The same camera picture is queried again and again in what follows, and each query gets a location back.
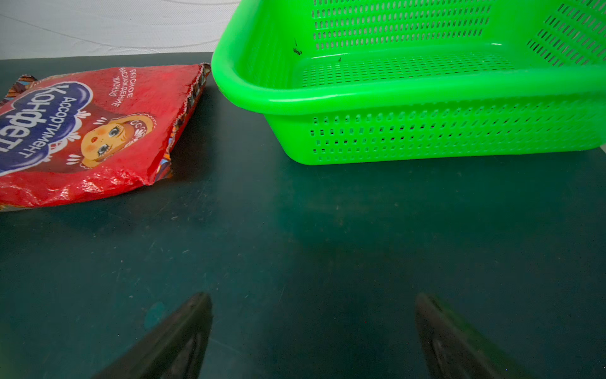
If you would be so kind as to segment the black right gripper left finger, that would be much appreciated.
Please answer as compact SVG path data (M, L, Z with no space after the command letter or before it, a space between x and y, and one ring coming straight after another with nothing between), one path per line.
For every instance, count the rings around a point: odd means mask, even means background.
M213 321L211 296L198 292L96 378L198 378Z

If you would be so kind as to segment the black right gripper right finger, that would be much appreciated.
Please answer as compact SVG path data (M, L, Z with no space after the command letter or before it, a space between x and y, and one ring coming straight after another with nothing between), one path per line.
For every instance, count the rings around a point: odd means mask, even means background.
M528 370L435 296L418 294L415 324L432 378L530 377Z

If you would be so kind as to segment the red candy bag with doll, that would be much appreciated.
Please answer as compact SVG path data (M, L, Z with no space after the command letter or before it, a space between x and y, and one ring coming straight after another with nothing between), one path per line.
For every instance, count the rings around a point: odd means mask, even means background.
M1 101L1 209L90 202L171 175L211 67L20 77Z

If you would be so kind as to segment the green plastic basket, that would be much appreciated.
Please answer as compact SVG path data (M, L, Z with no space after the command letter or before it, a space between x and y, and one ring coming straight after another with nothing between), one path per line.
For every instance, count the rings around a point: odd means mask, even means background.
M211 66L300 164L605 142L603 1L243 1Z

